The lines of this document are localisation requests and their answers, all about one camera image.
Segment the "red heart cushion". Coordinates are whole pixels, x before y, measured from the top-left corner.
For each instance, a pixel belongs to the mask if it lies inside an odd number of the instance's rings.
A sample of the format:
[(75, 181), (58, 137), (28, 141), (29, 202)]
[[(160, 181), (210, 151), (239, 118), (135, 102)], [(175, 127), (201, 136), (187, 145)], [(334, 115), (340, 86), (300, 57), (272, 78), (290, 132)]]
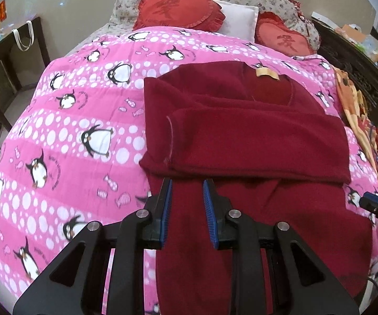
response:
[(213, 0), (140, 0), (133, 29), (173, 26), (215, 32), (224, 21), (222, 7)]
[(305, 36), (286, 27), (282, 19), (272, 12), (259, 14), (255, 41), (289, 57), (316, 53)]

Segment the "white square pillow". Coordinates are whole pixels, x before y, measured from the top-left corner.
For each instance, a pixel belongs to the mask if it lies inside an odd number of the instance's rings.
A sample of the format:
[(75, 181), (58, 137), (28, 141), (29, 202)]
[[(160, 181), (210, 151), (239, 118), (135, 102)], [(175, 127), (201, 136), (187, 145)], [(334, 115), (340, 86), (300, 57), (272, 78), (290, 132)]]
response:
[(225, 15), (225, 20), (217, 33), (254, 43), (259, 8), (220, 0), (214, 2), (221, 7), (221, 12)]

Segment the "right red heart cushion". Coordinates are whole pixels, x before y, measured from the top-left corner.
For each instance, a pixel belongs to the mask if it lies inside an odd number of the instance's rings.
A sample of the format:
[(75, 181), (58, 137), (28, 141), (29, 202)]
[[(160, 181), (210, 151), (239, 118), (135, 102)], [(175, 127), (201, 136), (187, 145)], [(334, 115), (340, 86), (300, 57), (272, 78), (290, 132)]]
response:
[(286, 27), (282, 19), (272, 12), (259, 14), (255, 41), (289, 57), (316, 53), (305, 36)]

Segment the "dark carved wooden headboard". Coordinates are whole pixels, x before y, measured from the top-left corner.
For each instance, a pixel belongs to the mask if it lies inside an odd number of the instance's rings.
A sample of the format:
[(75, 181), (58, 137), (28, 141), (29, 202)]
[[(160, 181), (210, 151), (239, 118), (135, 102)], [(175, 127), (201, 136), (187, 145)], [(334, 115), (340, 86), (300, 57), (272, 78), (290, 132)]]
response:
[(320, 21), (314, 26), (321, 36), (318, 54), (348, 77), (366, 98), (369, 119), (378, 127), (378, 68), (362, 51)]

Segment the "orange cartoon blanket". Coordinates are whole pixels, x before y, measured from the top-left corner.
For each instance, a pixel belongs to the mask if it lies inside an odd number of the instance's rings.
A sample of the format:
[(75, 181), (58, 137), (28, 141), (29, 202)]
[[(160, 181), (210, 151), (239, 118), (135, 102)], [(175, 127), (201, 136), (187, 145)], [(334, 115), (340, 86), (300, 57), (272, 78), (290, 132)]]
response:
[(365, 97), (356, 89), (348, 73), (338, 68), (334, 68), (334, 72), (343, 115), (356, 136), (364, 157), (378, 176), (378, 127), (370, 121)]

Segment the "left red heart cushion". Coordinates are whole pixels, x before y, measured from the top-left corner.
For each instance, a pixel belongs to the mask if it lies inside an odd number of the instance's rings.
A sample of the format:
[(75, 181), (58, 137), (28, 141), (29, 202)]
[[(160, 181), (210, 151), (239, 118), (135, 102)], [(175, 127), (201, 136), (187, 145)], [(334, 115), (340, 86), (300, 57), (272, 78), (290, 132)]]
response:
[(173, 26), (215, 32), (224, 21), (222, 7), (213, 0), (140, 0), (133, 29)]

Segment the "dark red knit sweater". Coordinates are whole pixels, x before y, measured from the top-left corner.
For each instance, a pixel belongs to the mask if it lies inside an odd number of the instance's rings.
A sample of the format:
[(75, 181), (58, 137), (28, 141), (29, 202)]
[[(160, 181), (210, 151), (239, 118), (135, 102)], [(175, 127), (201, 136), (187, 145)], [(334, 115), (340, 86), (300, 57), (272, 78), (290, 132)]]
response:
[(366, 286), (367, 218), (346, 208), (343, 122), (297, 81), (257, 75), (239, 61), (185, 64), (144, 80), (151, 192), (173, 180), (165, 247), (156, 255), (163, 314), (226, 314), (232, 254), (213, 248), (203, 181), (255, 221), (287, 222), (352, 297)]

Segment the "red wall decoration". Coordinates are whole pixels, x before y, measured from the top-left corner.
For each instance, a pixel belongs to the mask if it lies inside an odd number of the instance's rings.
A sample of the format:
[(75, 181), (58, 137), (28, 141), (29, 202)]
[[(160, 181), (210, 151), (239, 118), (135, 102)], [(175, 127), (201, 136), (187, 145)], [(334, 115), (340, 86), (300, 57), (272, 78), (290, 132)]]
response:
[(7, 18), (7, 7), (6, 0), (0, 2), (0, 22), (4, 21)]

